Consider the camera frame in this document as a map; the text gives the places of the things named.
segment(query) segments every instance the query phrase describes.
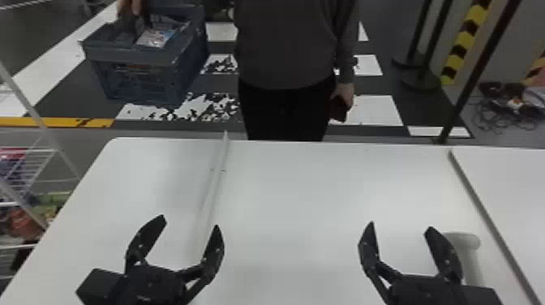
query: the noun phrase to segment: black pole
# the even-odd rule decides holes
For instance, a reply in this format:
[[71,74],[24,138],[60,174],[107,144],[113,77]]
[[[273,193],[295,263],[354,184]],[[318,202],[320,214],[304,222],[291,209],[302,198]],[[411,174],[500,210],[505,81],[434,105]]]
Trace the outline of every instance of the black pole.
[[420,68],[420,72],[418,73],[419,79],[423,79],[424,76],[426,76],[427,69],[430,67],[431,58],[436,51],[437,43],[443,32],[444,23],[447,21],[448,13],[450,12],[450,7],[452,5],[453,0],[444,0],[443,2],[436,26],[431,34],[430,44],[427,46],[426,54],[424,55],[424,65]]
[[453,0],[443,1],[439,16],[437,17],[436,25],[433,28],[433,32],[431,34],[430,42],[427,45],[423,65],[420,67],[420,70],[418,71],[416,77],[414,73],[411,72],[403,75],[403,83],[412,89],[428,91],[437,89],[440,86],[439,78],[433,75],[429,71],[429,69],[431,59],[433,58],[433,54],[436,51],[437,43],[439,43],[441,33],[443,32],[444,24],[447,21],[448,13],[450,12],[450,8],[452,7],[452,5]]
[[494,32],[492,32],[490,39],[488,40],[487,45],[484,47],[484,51],[481,54],[481,57],[478,59],[473,72],[471,72],[470,78],[468,79],[466,86],[460,93],[456,106],[451,116],[448,118],[447,123],[444,125],[443,130],[439,137],[434,141],[437,144],[445,144],[450,131],[453,130],[454,123],[461,114],[461,111],[464,109],[464,106],[467,104],[467,101],[470,99],[471,93],[475,90],[478,81],[481,79],[481,75],[484,72],[484,69],[487,67],[490,62],[490,58],[496,51],[496,47],[500,43],[501,37],[505,34],[507,27],[511,23],[511,20],[515,16],[518,7],[520,6],[522,0],[509,0],[507,6],[502,13]]
[[422,11],[420,11],[420,16],[418,17],[418,22],[416,23],[413,40],[410,42],[409,52],[407,53],[407,61],[412,60],[416,54],[416,48],[418,48],[418,43],[420,42],[424,25],[426,24],[427,13],[430,11],[430,6],[431,0],[425,0]]
[[409,51],[401,54],[397,54],[392,58],[393,63],[402,68],[418,68],[422,66],[423,59],[422,55],[419,54],[418,58],[416,49],[418,48],[418,43],[422,37],[422,31],[424,30],[424,25],[426,24],[427,14],[430,11],[432,0],[424,0],[422,5],[422,10],[420,10],[420,16],[416,23],[416,29],[414,30],[413,39],[410,41]]

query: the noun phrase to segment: wire rack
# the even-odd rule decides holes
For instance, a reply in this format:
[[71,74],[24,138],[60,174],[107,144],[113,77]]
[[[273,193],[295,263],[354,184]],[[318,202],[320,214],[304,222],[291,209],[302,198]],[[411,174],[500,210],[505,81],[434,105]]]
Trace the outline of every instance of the wire rack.
[[[0,230],[4,233],[0,234],[0,290],[15,275],[11,270],[15,257],[20,258],[22,251],[35,247],[49,225],[34,208],[39,204],[33,195],[35,186],[45,183],[46,189],[54,188],[51,183],[77,183],[81,178],[52,131],[0,62],[0,83],[2,81],[5,83],[0,84],[0,107],[6,99],[19,101],[38,128],[0,130]],[[54,164],[52,173],[57,173],[57,159],[71,176],[43,180],[41,176],[48,171],[49,164]]]

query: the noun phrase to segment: yellow and black striped pole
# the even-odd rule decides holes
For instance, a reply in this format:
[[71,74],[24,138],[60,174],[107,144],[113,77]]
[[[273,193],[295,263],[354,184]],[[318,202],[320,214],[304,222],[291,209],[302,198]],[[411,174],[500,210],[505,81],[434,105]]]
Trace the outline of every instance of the yellow and black striped pole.
[[487,20],[491,4],[492,0],[473,1],[441,72],[441,83],[443,85],[454,84],[456,75],[464,67],[467,54],[475,44],[478,30]]
[[531,84],[533,84],[534,80],[539,76],[539,73],[541,73],[543,68],[545,68],[545,51],[543,51],[541,56],[539,56],[538,60],[534,62],[534,64],[530,68],[530,72],[528,72],[522,83],[526,86],[530,86]]

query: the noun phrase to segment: person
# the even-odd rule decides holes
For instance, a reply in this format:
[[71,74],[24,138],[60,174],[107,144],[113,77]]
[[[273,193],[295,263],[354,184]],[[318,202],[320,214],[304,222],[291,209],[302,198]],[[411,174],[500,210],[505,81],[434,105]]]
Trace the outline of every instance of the person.
[[[138,15],[141,1],[118,7]],[[331,100],[352,107],[360,1],[235,0],[238,99],[249,140],[321,141]]]

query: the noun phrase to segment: black and white floor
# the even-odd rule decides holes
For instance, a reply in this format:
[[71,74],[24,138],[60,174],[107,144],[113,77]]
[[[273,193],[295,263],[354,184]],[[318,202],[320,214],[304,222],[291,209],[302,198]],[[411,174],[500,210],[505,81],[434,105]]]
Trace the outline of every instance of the black and white floor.
[[[328,133],[373,136],[439,134],[440,126],[452,110],[447,97],[442,91],[417,93],[403,88],[399,71],[390,63],[393,53],[404,48],[410,38],[410,28],[414,26],[418,8],[419,4],[414,2],[365,2],[356,48],[355,105],[348,122],[331,122]],[[3,11],[0,6],[0,20],[5,14],[14,12],[24,15],[27,9],[20,7]],[[114,20],[115,15],[115,5],[108,6],[79,28],[80,24],[74,22],[74,32],[59,38],[60,41],[51,48],[43,49],[43,54],[28,61],[24,68],[8,65],[15,74],[15,81],[43,117],[107,118],[111,123],[106,127],[113,129],[243,131],[236,97],[238,68],[231,55],[236,36],[233,24],[207,24],[212,56],[191,87],[187,100],[178,109],[167,110],[155,106],[115,104],[105,98],[79,41],[102,24]],[[57,31],[54,26],[48,28],[43,24],[42,27],[42,31]],[[20,24],[19,31],[19,35],[24,35],[25,30]],[[30,58],[32,55],[24,54],[30,51],[13,49],[11,54],[0,52],[0,59],[4,62],[11,58],[15,62],[20,61],[21,57]],[[0,97],[0,117],[23,117],[25,114],[15,97],[3,100]],[[471,137],[463,122],[457,124],[452,136]]]

